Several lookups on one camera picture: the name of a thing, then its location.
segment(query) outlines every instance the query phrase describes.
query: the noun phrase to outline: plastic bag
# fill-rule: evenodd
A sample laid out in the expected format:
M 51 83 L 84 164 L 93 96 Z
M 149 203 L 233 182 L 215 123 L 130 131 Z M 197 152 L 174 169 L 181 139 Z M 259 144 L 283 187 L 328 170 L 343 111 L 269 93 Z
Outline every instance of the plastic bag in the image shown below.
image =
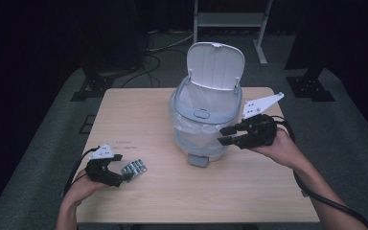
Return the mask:
M 174 105 L 176 93 L 177 90 L 174 90 L 169 105 L 176 144 L 187 154 L 207 156 L 210 161 L 220 159 L 228 147 L 222 146 L 217 140 L 221 137 L 219 130 L 238 122 L 240 110 L 237 104 L 238 95 L 234 90 L 209 89 L 188 80 L 181 94 L 177 95 L 181 103 L 214 112 L 237 110 L 236 116 L 230 122 L 214 125 L 197 122 L 178 113 Z

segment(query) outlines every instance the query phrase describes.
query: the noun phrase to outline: white shelf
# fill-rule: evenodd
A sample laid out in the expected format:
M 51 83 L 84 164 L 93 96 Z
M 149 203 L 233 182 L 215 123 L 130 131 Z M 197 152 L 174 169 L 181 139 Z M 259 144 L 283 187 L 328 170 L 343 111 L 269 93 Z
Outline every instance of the white shelf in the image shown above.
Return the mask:
M 198 27 L 258 27 L 260 28 L 259 37 L 253 40 L 253 44 L 260 64 L 267 66 L 261 45 L 272 3 L 273 0 L 267 0 L 264 12 L 198 12 L 198 0 L 195 0 L 194 43 L 197 41 Z

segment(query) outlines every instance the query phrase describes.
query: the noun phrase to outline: power cord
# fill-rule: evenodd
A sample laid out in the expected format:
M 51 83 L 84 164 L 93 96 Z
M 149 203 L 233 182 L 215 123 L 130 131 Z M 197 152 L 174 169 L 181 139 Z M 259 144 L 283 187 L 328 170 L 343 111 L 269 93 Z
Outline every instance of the power cord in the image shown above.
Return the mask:
M 125 82 L 121 85 L 121 88 L 124 88 L 124 87 L 129 83 L 129 82 L 133 81 L 133 80 L 134 80 L 134 79 L 136 79 L 136 78 L 139 78 L 139 77 L 141 77 L 141 76 L 144 76 L 144 75 L 148 75 L 148 76 L 149 76 L 151 87 L 153 87 L 153 82 L 152 82 L 152 80 L 156 80 L 156 81 L 158 82 L 157 87 L 159 87 L 159 86 L 160 86 L 160 80 L 159 80 L 159 79 L 157 79 L 157 78 L 155 78 L 155 77 L 153 77 L 153 76 L 150 74 L 150 72 L 152 72 L 152 71 L 156 70 L 156 69 L 160 66 L 160 58 L 158 58 L 158 57 L 156 57 L 156 56 L 151 56 L 151 55 L 149 55 L 149 57 L 151 57 L 151 58 L 155 58 L 155 59 L 157 60 L 156 66 L 154 66 L 154 67 L 153 67 L 152 69 L 150 69 L 150 70 L 146 70 L 146 69 L 145 69 L 145 67 L 142 67 L 142 69 L 143 69 L 144 73 L 140 73 L 140 74 L 137 74 L 137 75 L 135 75 L 135 76 L 133 76 L 133 77 L 130 77 L 130 79 L 128 79 L 127 81 L 125 81 Z
M 149 52 L 157 52 L 157 51 L 161 51 L 161 50 L 165 50 L 165 49 L 168 49 L 168 48 L 171 48 L 173 46 L 176 46 L 176 45 L 179 45 L 183 42 L 185 42 L 186 40 L 190 39 L 191 37 L 193 37 L 194 34 L 190 34 L 189 36 L 183 38 L 183 39 L 180 39 L 170 45 L 166 45 L 166 46 L 163 46 L 163 47 L 160 47 L 160 48 L 155 48 L 155 49 L 149 49 Z
M 287 131 L 288 131 L 288 135 L 289 137 L 291 138 L 291 140 L 295 143 L 295 136 L 294 136 L 294 132 L 292 131 L 291 129 L 291 126 L 289 125 L 289 123 L 282 117 L 279 117 L 279 116 L 273 116 L 273 117 L 277 117 L 277 118 L 281 118 L 283 119 L 283 121 L 279 122 L 277 121 L 276 123 L 277 124 L 280 124 L 282 126 L 284 126 Z M 368 228 L 368 220 L 360 213 L 358 213 L 357 211 L 345 206 L 345 205 L 342 205 L 340 203 L 337 203 L 335 201 L 332 201 L 330 199 L 327 199 L 325 197 L 323 197 L 322 195 L 319 195 L 319 194 L 316 194 L 315 192 L 311 191 L 304 183 L 303 181 L 301 180 L 301 178 L 297 175 L 297 173 L 295 171 L 293 171 L 293 174 L 294 174 L 294 178 L 295 178 L 295 181 L 297 182 L 297 185 L 300 187 L 300 189 L 306 193 L 308 196 L 324 203 L 324 204 L 327 204 L 328 206 L 331 206 L 345 214 L 348 214 L 350 215 L 351 217 L 359 220 L 360 222 L 362 222 L 367 228 Z
M 74 165 L 74 168 L 73 170 L 70 172 L 70 175 L 68 176 L 68 179 L 67 179 L 67 182 L 65 183 L 65 186 L 64 186 L 64 190 L 62 191 L 62 196 L 65 196 L 65 194 L 67 194 L 68 190 L 71 188 L 71 185 L 73 185 L 73 183 L 75 181 L 77 181 L 78 179 L 80 179 L 81 177 L 77 178 L 74 182 L 73 182 L 73 178 L 74 178 L 74 175 L 77 173 L 77 170 L 79 169 L 80 167 L 80 164 L 81 164 L 81 161 L 82 159 L 91 151 L 96 151 L 97 149 L 99 149 L 100 147 L 97 147 L 97 148 L 94 148 L 94 149 L 90 149 L 88 151 L 86 151 L 81 157 L 80 159 L 76 162 L 76 164 Z
M 153 54 L 153 55 L 155 55 L 155 54 L 159 54 L 159 53 L 162 53 L 162 52 L 169 52 L 169 51 L 171 51 L 171 52 L 177 52 L 177 53 L 180 53 L 181 55 L 183 55 L 184 57 L 186 57 L 187 56 L 187 54 L 186 53 L 184 53 L 184 52 L 182 52 L 182 51 L 180 51 L 180 50 L 167 50 L 167 49 L 163 49 L 163 50 L 158 50 L 158 51 L 153 51 L 153 52 L 150 52 L 151 54 Z

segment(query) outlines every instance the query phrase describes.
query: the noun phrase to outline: black cable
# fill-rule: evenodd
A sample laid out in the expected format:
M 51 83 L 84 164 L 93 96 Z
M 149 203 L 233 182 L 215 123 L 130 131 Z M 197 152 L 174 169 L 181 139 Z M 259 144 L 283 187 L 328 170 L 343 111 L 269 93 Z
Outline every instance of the black cable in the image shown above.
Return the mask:
M 155 66 L 155 67 L 153 67 L 153 68 L 152 68 L 152 69 L 150 69 L 150 70 L 145 70 L 145 69 L 143 68 L 144 73 L 137 74 L 137 75 L 135 75 L 135 76 L 131 77 L 129 80 L 125 81 L 125 82 L 122 84 L 121 88 L 124 88 L 124 87 L 129 83 L 129 82 L 131 82 L 131 81 L 133 81 L 134 79 L 136 79 L 136 78 L 138 78 L 138 77 L 141 77 L 141 76 L 143 76 L 143 75 L 148 75 L 148 76 L 150 77 L 150 83 L 151 83 L 151 84 L 152 84 L 151 79 L 155 79 L 155 80 L 157 80 L 157 81 L 159 82 L 159 86 L 160 86 L 160 80 L 159 80 L 159 79 L 157 79 L 157 78 L 155 78 L 155 77 L 153 77 L 153 76 L 150 74 L 150 72 L 152 72 L 152 71 L 156 70 L 156 69 L 160 66 L 160 59 L 159 59 L 158 57 L 156 57 L 156 56 L 151 56 L 151 55 L 149 55 L 149 57 L 151 57 L 151 58 L 155 58 L 155 59 L 157 60 L 157 64 L 156 64 L 156 66 Z
M 149 51 L 149 53 L 152 54 L 152 55 L 155 55 L 155 54 L 159 54 L 159 53 L 162 53 L 162 52 L 168 52 L 168 51 L 178 52 L 178 53 L 182 54 L 185 57 L 187 56 L 187 54 L 185 52 L 182 52 L 180 50 L 175 50 L 175 49 L 172 49 L 172 50 L 163 49 L 163 50 L 157 50 L 157 51 Z
M 76 164 L 74 165 L 74 168 L 73 170 L 70 172 L 70 175 L 68 176 L 68 179 L 67 179 L 67 182 L 65 183 L 65 186 L 64 186 L 64 190 L 62 192 L 62 195 L 65 196 L 65 194 L 67 194 L 68 190 L 71 188 L 71 185 L 73 184 L 72 181 L 73 181 L 73 178 L 74 178 L 74 175 L 76 174 L 77 170 L 79 169 L 80 167 L 80 164 L 81 164 L 81 161 L 82 159 L 86 156 L 86 154 L 88 154 L 89 152 L 91 151 L 96 151 L 97 149 L 99 149 L 100 147 L 97 147 L 95 149 L 90 149 L 88 151 L 86 151 L 81 157 L 80 159 L 76 162 Z
M 85 173 L 84 175 L 82 175 L 82 176 L 80 176 L 80 177 L 76 178 L 76 179 L 73 181 L 73 183 L 71 183 L 70 188 L 71 188 L 71 186 L 73 186 L 73 184 L 74 184 L 74 183 L 76 183 L 79 179 L 81 179 L 81 178 L 83 178 L 83 177 L 85 177 L 85 176 L 86 176 L 86 173 Z
M 225 0 L 222 0 L 217 8 L 217 12 L 220 11 L 220 8 L 222 7 L 223 3 L 225 2 Z
M 282 122 L 278 122 L 277 121 L 277 124 L 280 124 L 282 126 L 284 126 L 287 131 L 288 131 L 288 135 L 289 137 L 291 138 L 291 140 L 295 143 L 295 136 L 294 136 L 294 132 L 292 131 L 291 129 L 291 126 L 289 125 L 289 123 L 286 121 L 286 119 L 280 117 L 280 116 L 272 116 L 272 117 L 277 117 L 277 118 L 281 118 L 283 119 Z M 344 206 L 340 203 L 337 203 L 335 201 L 332 201 L 330 199 L 327 199 L 325 197 L 323 197 L 322 195 L 318 195 L 316 194 L 315 192 L 311 191 L 304 183 L 303 181 L 301 180 L 301 178 L 297 175 L 297 173 L 295 171 L 293 171 L 293 174 L 294 174 L 294 178 L 295 178 L 295 181 L 297 182 L 297 185 L 300 187 L 300 189 L 306 193 L 308 196 L 324 203 L 324 204 L 327 204 L 328 206 L 331 206 L 347 215 L 350 215 L 351 217 L 359 220 L 360 222 L 362 222 L 367 228 L 368 228 L 368 220 L 363 216 L 361 215 L 360 213 L 358 213 L 357 211 L 351 209 L 351 208 L 348 208 L 347 206 Z
M 182 38 L 182 39 L 180 39 L 180 40 L 178 40 L 178 41 L 176 41 L 176 42 L 174 42 L 174 43 L 172 43 L 172 44 L 169 44 L 169 45 L 166 45 L 166 46 L 163 46 L 163 47 L 160 47 L 160 48 L 148 48 L 148 51 L 149 52 L 158 52 L 158 51 L 162 51 L 162 50 L 166 50 L 166 49 L 168 49 L 168 48 L 171 48 L 171 47 L 173 47 L 173 46 L 177 46 L 177 45 L 179 45 L 179 44 L 182 44 L 182 43 L 184 43 L 184 42 L 186 42 L 187 40 L 189 40 L 190 38 L 192 38 L 194 36 L 194 34 L 193 33 L 190 33 L 190 35 L 187 35 L 187 36 L 185 36 L 184 38 Z

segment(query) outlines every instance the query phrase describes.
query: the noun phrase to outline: dark background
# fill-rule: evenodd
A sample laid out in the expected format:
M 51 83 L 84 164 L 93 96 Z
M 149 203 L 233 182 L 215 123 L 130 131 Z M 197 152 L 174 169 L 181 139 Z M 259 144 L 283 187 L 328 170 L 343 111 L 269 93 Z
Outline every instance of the dark background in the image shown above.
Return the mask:
M 204 0 L 200 9 L 236 12 L 250 2 Z M 0 194 L 59 89 L 83 60 L 117 69 L 140 66 L 146 32 L 191 30 L 193 4 L 1 0 Z M 265 1 L 253 1 L 253 7 L 263 9 Z M 297 34 L 287 69 L 329 68 L 368 120 L 368 1 L 274 1 L 266 31 Z

